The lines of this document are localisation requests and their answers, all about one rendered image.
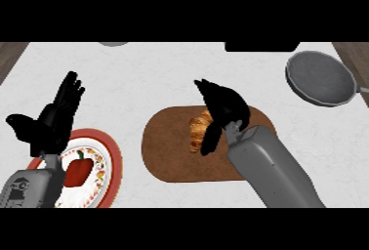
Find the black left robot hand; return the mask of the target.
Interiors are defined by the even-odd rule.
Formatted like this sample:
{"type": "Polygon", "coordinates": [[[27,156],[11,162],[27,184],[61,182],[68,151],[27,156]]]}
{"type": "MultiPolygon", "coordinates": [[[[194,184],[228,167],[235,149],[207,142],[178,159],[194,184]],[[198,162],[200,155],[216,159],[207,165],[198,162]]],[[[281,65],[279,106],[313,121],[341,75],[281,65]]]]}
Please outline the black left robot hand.
{"type": "Polygon", "coordinates": [[[31,157],[61,154],[67,148],[74,116],[86,88],[79,73],[70,71],[58,89],[55,100],[46,105],[39,118],[11,114],[6,122],[14,128],[20,141],[31,145],[31,157]]]}

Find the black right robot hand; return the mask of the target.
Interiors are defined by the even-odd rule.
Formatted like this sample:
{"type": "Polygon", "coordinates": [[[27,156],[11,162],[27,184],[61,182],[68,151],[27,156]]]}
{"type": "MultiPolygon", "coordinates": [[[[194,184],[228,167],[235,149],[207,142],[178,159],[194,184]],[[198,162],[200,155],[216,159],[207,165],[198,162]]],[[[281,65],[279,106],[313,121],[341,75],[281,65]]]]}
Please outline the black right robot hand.
{"type": "Polygon", "coordinates": [[[213,117],[213,123],[207,128],[203,141],[201,154],[207,156],[216,151],[222,130],[231,122],[241,121],[238,131],[250,125],[251,111],[241,95],[228,87],[217,85],[207,79],[197,80],[200,92],[204,96],[207,108],[213,117]]]}

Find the golden brown croissant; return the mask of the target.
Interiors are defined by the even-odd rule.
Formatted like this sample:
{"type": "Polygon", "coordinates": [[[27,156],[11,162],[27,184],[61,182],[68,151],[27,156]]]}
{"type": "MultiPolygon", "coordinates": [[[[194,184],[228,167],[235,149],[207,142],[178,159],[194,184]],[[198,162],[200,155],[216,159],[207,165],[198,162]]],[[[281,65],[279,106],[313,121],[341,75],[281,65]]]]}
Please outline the golden brown croissant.
{"type": "Polygon", "coordinates": [[[200,117],[189,121],[191,126],[191,152],[197,153],[203,147],[207,129],[214,122],[210,111],[206,109],[200,117]]]}

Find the brown wooden cutting board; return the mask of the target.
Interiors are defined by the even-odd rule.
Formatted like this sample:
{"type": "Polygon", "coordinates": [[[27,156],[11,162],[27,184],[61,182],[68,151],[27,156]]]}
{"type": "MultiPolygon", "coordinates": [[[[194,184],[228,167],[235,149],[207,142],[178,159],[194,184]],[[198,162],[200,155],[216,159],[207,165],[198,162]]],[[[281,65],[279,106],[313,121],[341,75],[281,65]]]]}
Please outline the brown wooden cutting board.
{"type": "Polygon", "coordinates": [[[144,161],[154,176],[167,183],[244,181],[228,161],[228,142],[220,137],[216,151],[204,156],[191,152],[189,121],[204,105],[173,106],[152,117],[142,142],[144,161]]]}

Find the grey frying pan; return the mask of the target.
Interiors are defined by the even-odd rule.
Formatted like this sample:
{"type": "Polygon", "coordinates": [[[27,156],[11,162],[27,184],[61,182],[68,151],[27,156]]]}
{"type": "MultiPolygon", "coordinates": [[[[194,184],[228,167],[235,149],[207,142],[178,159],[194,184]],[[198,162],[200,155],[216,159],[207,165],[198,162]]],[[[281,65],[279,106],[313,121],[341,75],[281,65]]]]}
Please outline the grey frying pan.
{"type": "Polygon", "coordinates": [[[358,93],[369,94],[369,87],[359,86],[346,65],[319,51],[293,55],[285,65],[285,80],[297,96],[318,106],[340,106],[358,93]]]}

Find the red bell pepper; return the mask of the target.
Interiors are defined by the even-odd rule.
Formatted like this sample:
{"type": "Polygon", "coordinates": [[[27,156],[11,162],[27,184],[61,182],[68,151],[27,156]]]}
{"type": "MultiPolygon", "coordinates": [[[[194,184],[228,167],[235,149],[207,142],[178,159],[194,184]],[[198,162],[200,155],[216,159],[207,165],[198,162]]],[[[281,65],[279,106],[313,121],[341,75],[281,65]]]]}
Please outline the red bell pepper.
{"type": "Polygon", "coordinates": [[[68,165],[64,186],[67,188],[80,187],[89,178],[92,170],[93,160],[86,158],[85,153],[79,150],[79,159],[73,160],[68,165]]]}

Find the red rimmed patterned plate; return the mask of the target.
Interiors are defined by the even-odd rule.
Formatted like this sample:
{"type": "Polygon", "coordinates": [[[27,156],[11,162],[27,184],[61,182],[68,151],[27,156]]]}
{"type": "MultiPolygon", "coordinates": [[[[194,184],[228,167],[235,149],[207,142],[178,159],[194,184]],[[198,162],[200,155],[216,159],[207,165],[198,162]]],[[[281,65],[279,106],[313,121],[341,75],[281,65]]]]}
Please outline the red rimmed patterned plate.
{"type": "Polygon", "coordinates": [[[62,168],[74,160],[90,159],[92,171],[80,187],[64,187],[57,208],[108,208],[113,205],[123,179],[123,157],[111,136],[96,129],[79,129],[61,155],[62,168]]]}

